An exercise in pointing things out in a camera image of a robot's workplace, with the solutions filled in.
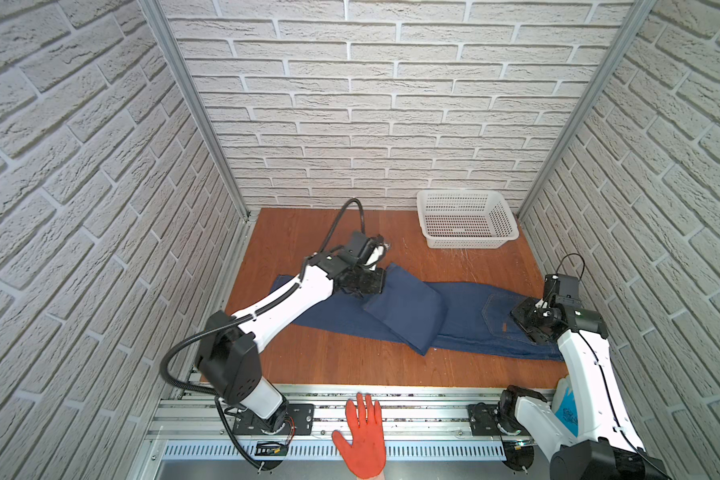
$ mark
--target brick wall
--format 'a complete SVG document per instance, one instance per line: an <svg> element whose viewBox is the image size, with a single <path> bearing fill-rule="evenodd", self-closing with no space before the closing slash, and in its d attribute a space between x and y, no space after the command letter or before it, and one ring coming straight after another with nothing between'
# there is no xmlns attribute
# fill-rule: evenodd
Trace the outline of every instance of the brick wall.
<svg viewBox="0 0 720 480"><path fill-rule="evenodd" d="M0 0L0 478L123 478L237 224L137 2Z"/></svg>
<svg viewBox="0 0 720 480"><path fill-rule="evenodd" d="M720 478L720 2L656 4L522 225L584 255L648 451Z"/></svg>
<svg viewBox="0 0 720 480"><path fill-rule="evenodd" d="M251 207L512 207L630 2L162 0Z"/></svg>

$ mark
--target hand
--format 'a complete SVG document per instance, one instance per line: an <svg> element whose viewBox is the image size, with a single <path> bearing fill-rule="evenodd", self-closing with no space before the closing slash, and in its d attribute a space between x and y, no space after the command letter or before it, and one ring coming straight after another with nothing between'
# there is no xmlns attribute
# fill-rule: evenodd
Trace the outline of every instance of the hand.
<svg viewBox="0 0 720 480"><path fill-rule="evenodd" d="M379 476L387 463L387 449L384 446L382 429L382 406L379 405L378 400L373 405L370 395L365 396L365 405L363 405L362 396L358 393L357 408L355 409L352 400L347 400L346 414L349 431L352 432L352 444L349 445L338 430L333 432L333 444L342 454L349 471L358 478Z"/></svg>

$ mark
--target glove finger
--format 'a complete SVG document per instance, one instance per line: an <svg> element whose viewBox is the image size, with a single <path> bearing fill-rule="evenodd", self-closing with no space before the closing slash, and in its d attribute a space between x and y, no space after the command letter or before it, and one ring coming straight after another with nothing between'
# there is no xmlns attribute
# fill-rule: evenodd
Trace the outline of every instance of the glove finger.
<svg viewBox="0 0 720 480"><path fill-rule="evenodd" d="M355 409L355 404L352 403L352 400L347 400L347 405L344 410L347 415L347 424L349 424L349 431L352 432L352 436L355 437L358 430L358 414L357 410Z"/></svg>
<svg viewBox="0 0 720 480"><path fill-rule="evenodd" d="M376 423L381 426L382 425L382 404L376 400L375 405L373 406L373 416L376 418Z"/></svg>
<svg viewBox="0 0 720 480"><path fill-rule="evenodd" d="M333 434L331 434L331 439L333 440L333 445L336 446L338 453L341 454L342 458L344 458L344 460L346 461L349 457L350 452L352 451L352 446L349 445L347 439L344 438L344 435L342 435L339 430L333 431Z"/></svg>
<svg viewBox="0 0 720 480"><path fill-rule="evenodd" d="M358 420L360 421L360 427L364 427L368 424L368 418L365 416L365 405L362 402L362 395L358 393Z"/></svg>
<svg viewBox="0 0 720 480"><path fill-rule="evenodd" d="M365 410L368 412L368 424L373 425L376 423L373 411L373 400L371 400L371 395L368 393L365 394Z"/></svg>

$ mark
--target white plastic basket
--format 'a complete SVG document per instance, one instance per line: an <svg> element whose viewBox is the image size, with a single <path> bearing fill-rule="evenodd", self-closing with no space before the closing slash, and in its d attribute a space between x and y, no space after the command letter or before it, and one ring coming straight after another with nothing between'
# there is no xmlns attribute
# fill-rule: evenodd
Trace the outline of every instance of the white plastic basket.
<svg viewBox="0 0 720 480"><path fill-rule="evenodd" d="M430 248L499 248L520 236L497 191L422 190L416 206Z"/></svg>

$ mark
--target brown wooden tabletop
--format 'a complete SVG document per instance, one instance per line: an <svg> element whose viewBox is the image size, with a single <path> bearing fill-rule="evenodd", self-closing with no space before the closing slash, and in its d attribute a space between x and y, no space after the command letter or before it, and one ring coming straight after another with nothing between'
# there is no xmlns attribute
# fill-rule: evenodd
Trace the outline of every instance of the brown wooden tabletop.
<svg viewBox="0 0 720 480"><path fill-rule="evenodd" d="M226 312L233 313L269 294L279 274L298 273L314 253L336 210L265 208L240 267ZM329 246L359 230L349 210ZM414 211L367 210L365 230L381 234L391 248L381 263L394 262L427 282L475 282L540 296L543 279L524 235L495 250L430 249ZM349 385L554 388L567 374L563 362L430 349L420 356L403 343L289 325L261 355L264 377L276 383Z"/></svg>

